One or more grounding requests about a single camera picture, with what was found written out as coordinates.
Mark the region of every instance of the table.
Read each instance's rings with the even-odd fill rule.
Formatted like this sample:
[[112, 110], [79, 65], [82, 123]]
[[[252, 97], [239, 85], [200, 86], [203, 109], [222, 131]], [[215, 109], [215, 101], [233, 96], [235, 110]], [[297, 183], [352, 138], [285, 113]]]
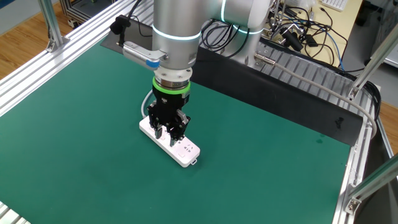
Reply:
[[[361, 7], [362, 4], [362, 0], [348, 0], [346, 7], [344, 8], [344, 10], [342, 12], [338, 12], [334, 9], [330, 9], [326, 6], [322, 6], [320, 1], [317, 1], [317, 5], [312, 7], [312, 11], [314, 12], [314, 18], [313, 20], [315, 22], [320, 22], [322, 24], [327, 24], [330, 25], [331, 21], [330, 18], [326, 15], [325, 12], [320, 10], [320, 7], [324, 8], [326, 10], [326, 12], [329, 13], [330, 17], [333, 19], [333, 26], [332, 28], [339, 33], [340, 35], [342, 35], [343, 37], [345, 37], [346, 39], [349, 38], [349, 35], [351, 33], [351, 30], [354, 26], [355, 23], [355, 19], [356, 16], [358, 14], [359, 8]], [[303, 19], [307, 19], [307, 15], [305, 14], [305, 12], [301, 12], [301, 14], [298, 14], [297, 16], [299, 16], [300, 18]], [[315, 33], [315, 30], [311, 30], [308, 32], [309, 34], [313, 34]], [[341, 37], [339, 37], [337, 34], [335, 34], [333, 31], [329, 32], [329, 34], [334, 38], [334, 40], [337, 43], [338, 49], [340, 51], [340, 56], [343, 56], [343, 52], [346, 48], [346, 42], [344, 39], [342, 39]], [[314, 37], [314, 39], [316, 40], [316, 42], [318, 44], [322, 44], [323, 43], [323, 39], [324, 39], [324, 34], [320, 34], [320, 35], [316, 35]], [[338, 58], [338, 54], [337, 54], [337, 50], [336, 50], [336, 45], [333, 43], [333, 41], [330, 39], [330, 37], [328, 36], [326, 38], [326, 45], [329, 45], [333, 50], [334, 50], [334, 55], [335, 55], [335, 62], [334, 62], [334, 66], [338, 66], [340, 64], [339, 58]], [[307, 52], [310, 55], [314, 55], [316, 54], [320, 49], [319, 47], [307, 47]], [[304, 49], [301, 50], [301, 53], [306, 55]], [[315, 59], [320, 60], [322, 62], [326, 62], [326, 63], [331, 63], [332, 61], [332, 57], [331, 57], [331, 53], [330, 50], [328, 49], [323, 49], [316, 57]]]
[[192, 83], [184, 169], [139, 130], [152, 77], [96, 44], [3, 115], [2, 202], [42, 224], [331, 223], [349, 145]]

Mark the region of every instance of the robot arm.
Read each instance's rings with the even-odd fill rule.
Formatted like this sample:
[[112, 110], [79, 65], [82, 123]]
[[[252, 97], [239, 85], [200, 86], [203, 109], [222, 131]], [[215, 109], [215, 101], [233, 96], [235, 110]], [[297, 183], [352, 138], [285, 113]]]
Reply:
[[152, 91], [156, 100], [147, 110], [156, 138], [160, 138], [163, 126], [170, 133], [170, 146], [184, 138], [190, 117], [182, 112], [182, 107], [189, 101], [190, 77], [203, 23], [213, 18], [249, 29], [257, 28], [263, 25], [270, 1], [154, 0], [152, 51], [126, 42], [123, 53], [154, 70]]

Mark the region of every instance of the white wall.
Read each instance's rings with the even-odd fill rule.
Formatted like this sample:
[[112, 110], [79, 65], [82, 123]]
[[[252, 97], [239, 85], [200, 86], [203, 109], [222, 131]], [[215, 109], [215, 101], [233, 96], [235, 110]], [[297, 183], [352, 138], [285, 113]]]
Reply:
[[15, 0], [0, 9], [0, 35], [40, 12], [37, 0]]

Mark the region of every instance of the blue cable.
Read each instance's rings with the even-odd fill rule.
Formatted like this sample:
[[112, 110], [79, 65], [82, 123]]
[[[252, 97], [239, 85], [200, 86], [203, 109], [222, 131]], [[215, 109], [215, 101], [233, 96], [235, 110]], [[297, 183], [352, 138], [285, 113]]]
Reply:
[[[284, 17], [286, 17], [286, 18], [288, 18], [289, 20], [293, 21], [294, 24], [297, 24], [296, 22], [294, 22], [295, 19], [292, 19], [292, 18], [287, 17], [287, 16], [285, 16], [285, 15], [284, 15]], [[322, 28], [322, 27], [319, 26], [318, 24], [314, 24], [314, 25], [316, 25], [317, 27], [321, 28], [322, 31], [326, 32], [326, 34], [328, 34], [328, 36], [330, 37], [330, 39], [333, 41], [333, 43], [335, 44], [336, 49], [337, 49], [337, 56], [338, 56], [338, 60], [340, 61], [341, 69], [342, 69], [343, 71], [345, 71], [345, 70], [344, 70], [344, 66], [343, 66], [343, 61], [341, 60], [341, 57], [340, 57], [340, 51], [338, 50], [338, 46], [337, 46], [337, 43], [336, 43], [336, 41], [334, 40], [334, 38], [333, 38], [324, 28]]]

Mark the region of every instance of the power strip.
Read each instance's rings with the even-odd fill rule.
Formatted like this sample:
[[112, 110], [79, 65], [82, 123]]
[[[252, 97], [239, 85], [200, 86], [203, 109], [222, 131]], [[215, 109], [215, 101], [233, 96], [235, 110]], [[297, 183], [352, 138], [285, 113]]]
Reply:
[[155, 130], [149, 125], [148, 116], [139, 123], [139, 129], [148, 135], [159, 147], [161, 147], [182, 167], [185, 168], [190, 164], [196, 164], [197, 157], [200, 154], [200, 149], [187, 137], [183, 138], [181, 141], [177, 141], [173, 147], [170, 147], [170, 134], [166, 131], [166, 127], [162, 127], [162, 137], [156, 139]]

